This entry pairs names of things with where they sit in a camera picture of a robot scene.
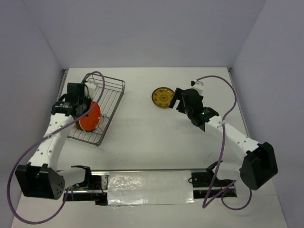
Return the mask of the yellow patterned plate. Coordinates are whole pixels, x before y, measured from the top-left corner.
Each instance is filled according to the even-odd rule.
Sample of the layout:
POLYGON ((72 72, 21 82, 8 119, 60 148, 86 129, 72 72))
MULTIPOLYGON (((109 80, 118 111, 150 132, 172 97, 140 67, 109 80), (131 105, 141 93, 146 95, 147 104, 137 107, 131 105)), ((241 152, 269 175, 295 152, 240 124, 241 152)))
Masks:
POLYGON ((167 87, 156 88, 152 92, 152 102, 159 108, 169 108, 174 91, 167 87))

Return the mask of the orange plate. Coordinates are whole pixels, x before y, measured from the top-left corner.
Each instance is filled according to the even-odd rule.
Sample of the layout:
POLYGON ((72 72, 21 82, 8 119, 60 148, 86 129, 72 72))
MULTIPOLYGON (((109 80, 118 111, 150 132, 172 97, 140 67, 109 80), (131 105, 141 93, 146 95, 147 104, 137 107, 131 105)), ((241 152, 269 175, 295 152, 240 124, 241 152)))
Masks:
POLYGON ((95 104, 95 101, 91 102, 90 108, 92 108, 93 106, 95 106, 94 109, 87 116, 84 116, 78 121, 80 130, 92 132, 99 125, 101 118, 100 107, 98 104, 95 104))

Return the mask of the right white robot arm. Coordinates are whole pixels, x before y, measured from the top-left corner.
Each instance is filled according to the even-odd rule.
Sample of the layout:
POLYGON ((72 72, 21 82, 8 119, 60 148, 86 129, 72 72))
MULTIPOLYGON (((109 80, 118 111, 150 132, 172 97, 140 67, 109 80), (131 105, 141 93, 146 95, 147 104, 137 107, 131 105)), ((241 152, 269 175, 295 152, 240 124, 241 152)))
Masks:
POLYGON ((203 97, 194 88, 176 88, 169 105, 186 114, 191 123, 206 133, 225 140, 236 154, 233 162, 221 161, 219 170, 216 163, 207 168, 207 182, 212 186, 222 180, 241 180, 251 190, 257 190, 278 173, 274 148, 268 142, 259 143, 247 137, 228 123, 214 109, 204 107, 203 97))

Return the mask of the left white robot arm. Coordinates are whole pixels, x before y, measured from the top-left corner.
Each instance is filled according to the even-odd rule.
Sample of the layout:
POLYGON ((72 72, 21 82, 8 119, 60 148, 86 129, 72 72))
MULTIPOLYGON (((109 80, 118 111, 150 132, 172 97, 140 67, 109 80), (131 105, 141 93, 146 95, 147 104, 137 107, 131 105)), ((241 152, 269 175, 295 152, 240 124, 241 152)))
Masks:
POLYGON ((89 110, 95 90, 93 83, 68 83, 67 93, 53 104, 46 140, 28 163, 18 165, 15 171, 24 196, 57 200, 71 186, 78 185, 86 190, 93 185, 88 166, 75 165, 57 171, 57 164, 67 136, 74 127, 73 121, 89 110))

